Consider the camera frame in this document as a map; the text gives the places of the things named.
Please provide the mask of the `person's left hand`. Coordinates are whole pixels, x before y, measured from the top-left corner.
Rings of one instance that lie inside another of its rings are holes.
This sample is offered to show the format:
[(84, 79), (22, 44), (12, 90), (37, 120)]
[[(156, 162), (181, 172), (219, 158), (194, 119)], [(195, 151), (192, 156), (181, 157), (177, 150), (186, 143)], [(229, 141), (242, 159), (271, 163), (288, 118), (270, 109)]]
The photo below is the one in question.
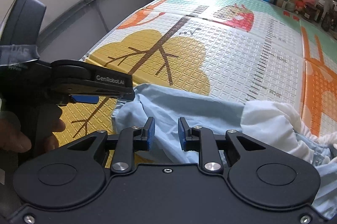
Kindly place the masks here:
[[(62, 132), (66, 125), (62, 120), (58, 120), (53, 125), (53, 132)], [(28, 152), (31, 149), (31, 141), (20, 129), (17, 116), (8, 111), (1, 111), (1, 149), (17, 153)], [(52, 151), (59, 147), (59, 141), (54, 134), (43, 141), (45, 152)]]

